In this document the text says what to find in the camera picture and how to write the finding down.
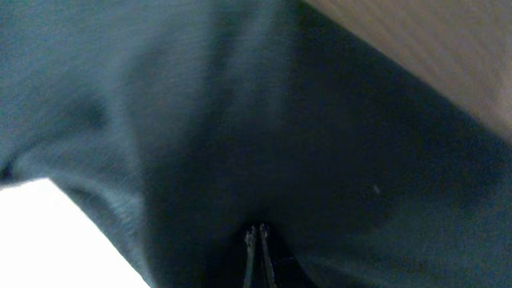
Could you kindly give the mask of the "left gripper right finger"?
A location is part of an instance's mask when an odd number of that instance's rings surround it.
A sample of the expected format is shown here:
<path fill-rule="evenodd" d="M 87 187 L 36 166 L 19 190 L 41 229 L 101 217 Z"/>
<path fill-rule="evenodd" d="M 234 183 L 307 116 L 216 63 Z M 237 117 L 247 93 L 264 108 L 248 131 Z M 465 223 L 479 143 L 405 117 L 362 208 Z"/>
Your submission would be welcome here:
<path fill-rule="evenodd" d="M 270 250 L 268 245 L 269 231 L 266 224 L 261 224 L 259 227 L 260 239 L 262 241 L 262 252 L 263 252 L 263 265 L 264 275 L 266 279 L 266 286 L 268 288 L 277 288 L 275 280 L 275 273 L 273 263 L 270 257 Z"/>

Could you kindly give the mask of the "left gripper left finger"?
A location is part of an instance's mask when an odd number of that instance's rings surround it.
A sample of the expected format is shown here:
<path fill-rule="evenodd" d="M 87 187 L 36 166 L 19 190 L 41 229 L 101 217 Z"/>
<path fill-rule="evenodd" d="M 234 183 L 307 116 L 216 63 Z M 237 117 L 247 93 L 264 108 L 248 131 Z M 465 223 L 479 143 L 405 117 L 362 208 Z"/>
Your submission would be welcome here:
<path fill-rule="evenodd" d="M 252 278 L 254 271 L 254 258 L 256 253 L 256 229 L 252 226 L 247 232 L 245 236 L 245 244 L 246 244 L 246 267 L 245 273 L 243 277 L 243 288 L 251 288 L 252 287 Z"/>

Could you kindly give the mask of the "black leggings with coral waistband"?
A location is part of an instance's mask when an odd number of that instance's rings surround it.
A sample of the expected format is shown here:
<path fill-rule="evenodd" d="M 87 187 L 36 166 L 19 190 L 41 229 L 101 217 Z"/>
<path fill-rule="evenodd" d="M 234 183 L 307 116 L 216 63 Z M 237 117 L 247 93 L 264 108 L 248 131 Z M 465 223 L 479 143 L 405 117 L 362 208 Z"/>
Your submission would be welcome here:
<path fill-rule="evenodd" d="M 296 1 L 4 1 L 1 180 L 152 287 L 508 287 L 511 147 Z"/>

